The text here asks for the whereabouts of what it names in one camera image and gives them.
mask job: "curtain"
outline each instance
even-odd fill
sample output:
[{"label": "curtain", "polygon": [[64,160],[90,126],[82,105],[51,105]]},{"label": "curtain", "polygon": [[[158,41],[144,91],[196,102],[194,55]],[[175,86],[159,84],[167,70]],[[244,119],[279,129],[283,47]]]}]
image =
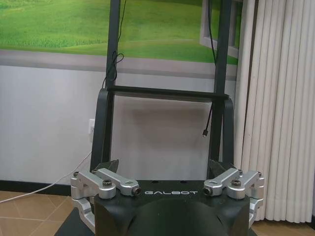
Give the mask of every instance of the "curtain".
[{"label": "curtain", "polygon": [[254,8],[254,0],[244,2],[235,165],[265,176],[265,202],[257,220],[310,222],[315,170],[315,0],[259,0],[256,16]]}]

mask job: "baseboard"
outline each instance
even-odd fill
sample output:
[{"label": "baseboard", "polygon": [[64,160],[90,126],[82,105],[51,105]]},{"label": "baseboard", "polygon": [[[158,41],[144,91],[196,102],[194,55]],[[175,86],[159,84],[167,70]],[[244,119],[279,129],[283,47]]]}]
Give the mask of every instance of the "baseboard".
[{"label": "baseboard", "polygon": [[312,215],[312,222],[307,224],[315,230],[315,215]]},{"label": "baseboard", "polygon": [[[48,183],[0,180],[0,191],[30,193],[48,185]],[[71,187],[70,185],[56,184],[38,193],[71,196]]]}]

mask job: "power outlet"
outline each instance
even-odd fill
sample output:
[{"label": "power outlet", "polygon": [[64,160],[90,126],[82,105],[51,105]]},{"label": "power outlet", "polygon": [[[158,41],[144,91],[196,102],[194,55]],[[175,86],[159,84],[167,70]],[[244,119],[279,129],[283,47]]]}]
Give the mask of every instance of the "power outlet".
[{"label": "power outlet", "polygon": [[95,119],[90,119],[89,120],[89,137],[90,137],[91,143],[93,142],[94,126],[95,126]]}]

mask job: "white power cord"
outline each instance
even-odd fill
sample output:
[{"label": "white power cord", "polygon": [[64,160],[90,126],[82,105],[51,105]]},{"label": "white power cord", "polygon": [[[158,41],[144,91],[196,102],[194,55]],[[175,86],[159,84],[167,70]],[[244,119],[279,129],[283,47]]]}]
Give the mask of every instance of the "white power cord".
[{"label": "white power cord", "polygon": [[91,153],[92,153],[92,151],[90,151],[89,154],[86,155],[86,157],[84,157],[84,159],[79,163],[79,165],[77,165],[77,167],[76,167],[73,171],[71,171],[69,174],[66,174],[65,176],[61,177],[61,178],[58,179],[56,182],[54,182],[54,183],[52,183],[52,184],[50,184],[50,185],[48,185],[48,186],[46,186],[46,187],[44,187],[44,188],[38,189],[38,190],[36,190],[36,191],[33,191],[33,192],[31,192],[31,193],[27,193],[27,194],[19,195],[19,196],[14,197],[14,198],[9,198],[9,199],[2,200],[2,201],[0,201],[0,204],[1,204],[1,203],[6,203],[6,202],[9,202],[9,201],[18,199],[18,198],[26,197],[26,196],[29,196],[29,195],[31,195],[31,194],[38,193],[38,192],[40,192],[40,191],[43,191],[43,190],[45,190],[45,189],[47,189],[47,188],[50,188],[50,187],[54,186],[54,185],[55,185],[56,183],[58,183],[60,180],[62,180],[63,178],[66,178],[67,176],[69,176],[69,175],[71,175],[73,172],[75,172],[75,171],[81,166],[81,164],[91,155]]}]

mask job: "metal bracket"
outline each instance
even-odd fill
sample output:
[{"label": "metal bracket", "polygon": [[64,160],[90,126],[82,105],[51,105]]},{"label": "metal bracket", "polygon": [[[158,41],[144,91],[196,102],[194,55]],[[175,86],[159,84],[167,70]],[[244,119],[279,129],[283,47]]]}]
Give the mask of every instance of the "metal bracket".
[{"label": "metal bracket", "polygon": [[248,171],[242,175],[240,170],[231,168],[214,179],[204,181],[203,191],[208,196],[218,196],[226,187],[227,195],[233,199],[243,199],[247,195],[250,198],[250,228],[264,202],[264,182],[264,177],[258,171]]},{"label": "metal bracket", "polygon": [[214,179],[204,181],[203,192],[208,196],[221,195],[222,190],[233,180],[240,176],[238,169],[230,168]]},{"label": "metal bracket", "polygon": [[227,195],[234,199],[245,198],[246,189],[250,188],[259,180],[258,171],[248,171],[239,179],[232,180],[227,186]]},{"label": "metal bracket", "polygon": [[72,204],[74,207],[78,208],[81,220],[95,234],[95,217],[89,201],[85,198],[72,199]]},{"label": "metal bracket", "polygon": [[106,168],[92,174],[90,172],[75,172],[71,178],[71,197],[73,206],[78,208],[81,220],[95,233],[95,216],[91,203],[94,196],[111,199],[116,196],[116,188],[126,196],[136,196],[141,189],[137,181],[124,178]]},{"label": "metal bracket", "polygon": [[137,196],[141,192],[141,188],[136,180],[122,177],[108,169],[99,169],[96,175],[102,179],[110,179],[120,190],[120,193],[125,196]]}]

